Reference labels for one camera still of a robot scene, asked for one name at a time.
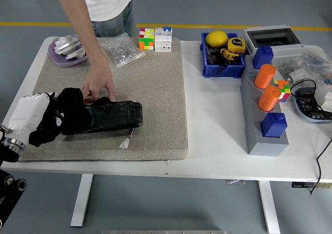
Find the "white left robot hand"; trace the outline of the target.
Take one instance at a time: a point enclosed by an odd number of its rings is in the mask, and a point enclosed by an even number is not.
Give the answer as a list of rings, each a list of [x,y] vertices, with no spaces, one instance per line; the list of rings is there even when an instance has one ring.
[[[58,112],[57,97],[55,92],[22,97],[9,120],[12,132],[4,142],[19,147],[28,144],[39,147],[54,141],[64,118],[64,114]]]

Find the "person's right hand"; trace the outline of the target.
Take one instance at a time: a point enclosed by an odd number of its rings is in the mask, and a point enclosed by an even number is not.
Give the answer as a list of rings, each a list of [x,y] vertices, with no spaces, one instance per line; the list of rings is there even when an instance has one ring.
[[[89,104],[100,98],[100,91],[105,88],[108,97],[112,102],[116,101],[116,91],[113,82],[113,75],[107,62],[91,64],[91,69],[85,77],[81,91],[84,102]]]

